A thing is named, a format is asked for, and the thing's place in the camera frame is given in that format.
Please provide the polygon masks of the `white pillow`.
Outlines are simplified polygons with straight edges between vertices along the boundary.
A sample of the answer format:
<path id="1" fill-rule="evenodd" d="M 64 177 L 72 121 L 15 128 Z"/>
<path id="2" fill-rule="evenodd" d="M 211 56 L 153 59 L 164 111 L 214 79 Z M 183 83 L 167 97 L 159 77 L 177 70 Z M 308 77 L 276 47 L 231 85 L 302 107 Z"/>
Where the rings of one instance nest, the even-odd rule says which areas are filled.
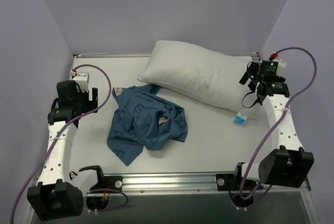
<path id="1" fill-rule="evenodd" d="M 239 83 L 250 56 L 229 56 L 181 42 L 156 42 L 140 82 L 156 84 L 203 103 L 255 117 L 256 96 Z"/>

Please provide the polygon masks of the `blue cartoon print pillowcase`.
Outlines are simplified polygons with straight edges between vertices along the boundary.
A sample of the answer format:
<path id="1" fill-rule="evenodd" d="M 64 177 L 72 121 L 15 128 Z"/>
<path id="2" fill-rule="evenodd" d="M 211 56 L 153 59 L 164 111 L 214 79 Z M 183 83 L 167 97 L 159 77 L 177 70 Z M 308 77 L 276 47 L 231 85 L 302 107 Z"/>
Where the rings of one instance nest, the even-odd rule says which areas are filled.
<path id="1" fill-rule="evenodd" d="M 158 85 L 115 87 L 117 102 L 107 137 L 110 150 L 129 166 L 143 151 L 160 150 L 171 139 L 184 142 L 188 134 L 183 107 L 158 97 Z"/>

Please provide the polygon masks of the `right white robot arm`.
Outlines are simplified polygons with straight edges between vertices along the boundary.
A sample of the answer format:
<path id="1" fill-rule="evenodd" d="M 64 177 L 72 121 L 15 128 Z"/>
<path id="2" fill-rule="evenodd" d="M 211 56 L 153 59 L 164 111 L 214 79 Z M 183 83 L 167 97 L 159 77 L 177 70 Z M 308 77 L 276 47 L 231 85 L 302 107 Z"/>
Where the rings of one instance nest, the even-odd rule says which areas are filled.
<path id="1" fill-rule="evenodd" d="M 270 130 L 260 142 L 249 163 L 232 175 L 232 184 L 239 189 L 250 184 L 249 173 L 256 171 L 252 180 L 259 184 L 300 187 L 307 177 L 314 156 L 305 151 L 294 127 L 290 95 L 285 78 L 278 76 L 279 63 L 274 61 L 250 62 L 240 80 L 249 81 L 251 93 L 256 94 L 255 103 L 265 109 Z M 273 150 L 259 163 L 254 160 L 267 139 L 273 142 Z"/>

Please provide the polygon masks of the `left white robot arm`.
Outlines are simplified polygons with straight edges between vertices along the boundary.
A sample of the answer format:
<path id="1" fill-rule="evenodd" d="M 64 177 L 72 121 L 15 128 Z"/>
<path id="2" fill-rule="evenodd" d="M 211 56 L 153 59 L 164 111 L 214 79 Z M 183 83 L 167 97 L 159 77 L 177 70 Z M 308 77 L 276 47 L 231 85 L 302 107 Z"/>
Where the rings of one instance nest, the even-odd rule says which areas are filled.
<path id="1" fill-rule="evenodd" d="M 98 111 L 98 90 L 89 90 L 87 79 L 59 82 L 58 97 L 47 116 L 49 142 L 46 160 L 36 186 L 28 188 L 27 199 L 42 221 L 79 216 L 84 195 L 100 192 L 105 178 L 99 165 L 81 168 L 70 179 L 70 155 L 79 119 Z"/>

